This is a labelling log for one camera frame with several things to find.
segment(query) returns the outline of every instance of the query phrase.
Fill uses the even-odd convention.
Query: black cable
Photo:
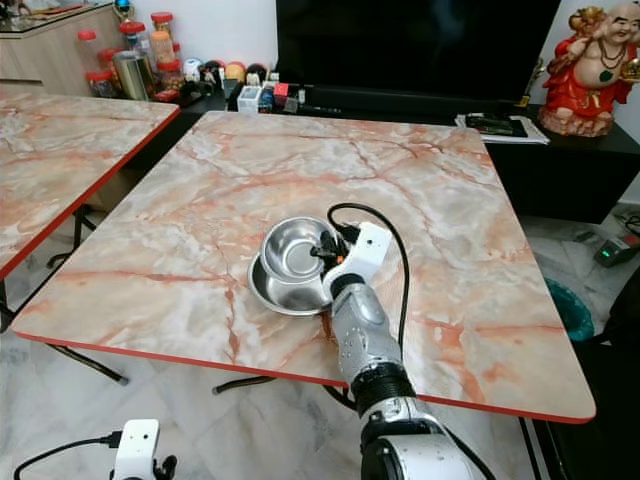
[[[451,436],[456,446],[460,450],[462,450],[462,452],[469,458],[469,460],[473,462],[476,467],[478,467],[478,470],[482,472],[487,480],[496,480],[495,475],[491,472],[491,470],[489,470],[489,467],[487,467],[487,465],[480,459],[480,457],[478,457],[478,455],[476,455],[473,450],[471,450],[471,448],[469,448],[466,443],[458,438],[456,434],[449,430],[447,427],[444,427],[444,429]]]
[[[382,213],[380,213],[375,208],[370,207],[368,205],[364,205],[362,203],[353,203],[353,202],[336,203],[331,208],[329,208],[329,211],[327,212],[327,219],[329,220],[329,223],[331,223],[333,228],[335,228],[337,231],[341,231],[344,228],[349,227],[348,225],[340,225],[336,223],[336,221],[333,219],[334,212],[336,212],[337,210],[344,210],[344,209],[362,210],[363,212],[367,212],[373,215],[374,217],[376,217],[378,220],[380,220],[382,223],[385,224],[385,226],[389,229],[389,231],[393,235],[393,238],[395,238],[396,243],[398,244],[398,249],[400,250],[400,257],[402,257],[402,271],[404,273],[404,285],[402,287],[402,307],[400,309],[400,322],[398,323],[398,345],[400,345],[400,359],[402,359],[404,354],[404,326],[407,319],[407,306],[409,303],[409,278],[411,275],[409,271],[409,257],[407,256],[407,251],[404,248],[404,243],[402,241],[402,238],[400,237],[400,234],[396,230],[396,227],[393,226],[393,224],[387,217],[385,217]]]
[[[347,396],[349,391],[348,389],[343,389],[342,395],[340,395],[340,393],[334,387],[330,387],[329,385],[323,385],[323,387],[329,393],[329,395],[331,395],[333,399],[338,403],[341,403],[349,410],[353,410],[354,412],[356,411],[356,402],[354,402]]]
[[[625,217],[624,215],[615,215],[615,217],[629,232],[640,237],[640,229],[634,228],[640,227],[640,215],[634,212],[628,217]]]
[[[80,447],[82,445],[92,445],[95,443],[107,444],[109,448],[118,448],[121,437],[122,437],[122,431],[116,431],[116,432],[112,432],[111,435],[107,435],[106,437],[78,440],[77,442],[71,442],[71,443],[67,443],[65,445],[61,445],[59,447],[53,448],[49,451],[41,453],[36,457],[30,458],[26,462],[23,462],[21,465],[19,465],[18,468],[16,468],[13,472],[13,480],[20,480],[20,473],[29,465],[33,465],[34,463],[39,462],[40,460],[43,460],[47,457],[50,457],[51,455],[55,455],[56,453],[60,453],[64,450],[69,450],[70,448]]]
[[[398,249],[400,250],[400,256],[402,257],[402,270],[404,273],[404,286],[402,288],[402,308],[400,309],[400,322],[398,324],[398,345],[400,345],[400,357],[402,358],[404,353],[404,350],[403,350],[404,330],[405,330],[404,327],[405,327],[406,318],[407,318],[407,306],[409,303],[409,281],[410,281],[409,257],[407,256],[407,251],[404,248],[404,243],[402,242],[402,238],[400,237],[400,234],[398,233],[396,228],[393,226],[393,224],[387,217],[385,217],[382,213],[380,213],[375,208],[370,207],[368,205],[361,204],[361,203],[351,203],[351,202],[337,203],[333,205],[331,208],[329,208],[329,211],[327,212],[327,219],[329,220],[329,223],[331,223],[331,226],[333,226],[333,228],[335,228],[338,232],[342,232],[345,229],[348,229],[347,230],[348,234],[353,233],[350,225],[338,224],[333,219],[333,213],[336,212],[337,210],[343,210],[343,209],[362,210],[364,212],[367,212],[373,215],[374,217],[376,217],[378,220],[380,220],[382,223],[385,224],[385,226],[389,229],[389,231],[395,238],[396,243],[398,244]],[[343,390],[343,394],[340,395],[335,388],[328,387],[326,385],[323,385],[323,386],[324,386],[324,389],[327,392],[329,392],[329,395],[331,395],[335,400],[340,402],[345,407],[350,408],[351,410],[354,410],[354,411],[356,410],[355,402],[353,402],[347,397],[348,389]],[[445,427],[445,430],[451,436],[456,446],[469,458],[469,460],[471,460],[474,463],[476,467],[478,467],[478,469],[482,472],[482,474],[486,477],[486,479],[495,480],[496,477],[493,475],[491,470],[489,470],[489,467],[487,467],[485,463],[480,459],[480,457],[478,457],[478,455],[476,455],[476,453],[473,450],[471,450],[471,448],[466,443],[464,443],[459,437],[457,437],[451,430],[449,430],[446,427]]]

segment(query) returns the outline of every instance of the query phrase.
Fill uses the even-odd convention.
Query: black tv screen
[[[277,0],[281,81],[518,101],[558,0]]]

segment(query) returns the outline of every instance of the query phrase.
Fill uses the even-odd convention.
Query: tiled floor
[[[574,290],[596,330],[640,257],[611,269],[591,260],[601,238],[585,224],[524,218],[543,273]],[[49,255],[71,243],[65,224],[7,280],[15,307],[46,276]],[[320,387],[285,380],[213,396],[232,372],[83,352],[126,374],[125,387],[45,345],[0,339],[0,478],[23,460],[62,443],[117,430],[131,418],[157,418],[158,458],[178,457],[180,479],[356,479],[359,425]],[[433,406],[500,479],[533,478],[517,419]],[[107,479],[115,450],[86,446],[26,470],[24,479]]]

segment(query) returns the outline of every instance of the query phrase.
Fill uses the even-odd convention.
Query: stainless steel bowl
[[[305,282],[281,282],[265,272],[260,255],[256,255],[249,266],[248,277],[251,291],[274,312],[301,317],[315,315],[331,305],[322,289],[320,275]]]
[[[310,251],[320,246],[325,231],[333,233],[326,222],[315,217],[287,218],[274,225],[260,250],[266,273],[286,283],[306,282],[320,275],[322,260],[312,257]]]

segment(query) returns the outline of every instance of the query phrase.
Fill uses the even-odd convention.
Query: wooden cabinet
[[[111,5],[86,7],[22,33],[0,33],[0,90],[89,96],[76,53],[79,30],[94,29],[105,47],[122,43]]]

